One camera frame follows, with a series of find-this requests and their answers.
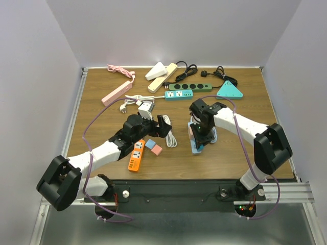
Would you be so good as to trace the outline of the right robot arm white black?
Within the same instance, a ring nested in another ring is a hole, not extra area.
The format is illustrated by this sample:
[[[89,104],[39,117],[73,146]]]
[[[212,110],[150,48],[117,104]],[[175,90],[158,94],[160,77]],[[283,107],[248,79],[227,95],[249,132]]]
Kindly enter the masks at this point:
[[[202,99],[192,102],[190,114],[193,121],[189,123],[189,136],[196,151],[201,152],[204,146],[215,142],[216,127],[238,135],[241,143],[247,141],[253,146],[254,164],[248,163],[248,171],[240,178],[240,184],[235,186],[235,193],[241,199],[251,196],[255,187],[293,155],[284,129],[279,124],[269,126],[255,122],[223,103],[208,105]]]

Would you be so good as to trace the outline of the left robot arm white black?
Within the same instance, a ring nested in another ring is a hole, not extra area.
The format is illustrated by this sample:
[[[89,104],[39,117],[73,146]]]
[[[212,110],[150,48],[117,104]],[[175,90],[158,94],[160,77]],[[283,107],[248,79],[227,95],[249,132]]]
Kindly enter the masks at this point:
[[[114,189],[104,177],[91,178],[91,172],[126,157],[133,151],[135,143],[145,136],[165,138],[172,126],[161,115],[157,119],[154,121],[137,114],[130,115],[123,127],[102,145],[77,156],[55,157],[38,182],[37,191],[57,211],[84,197],[109,201]]]

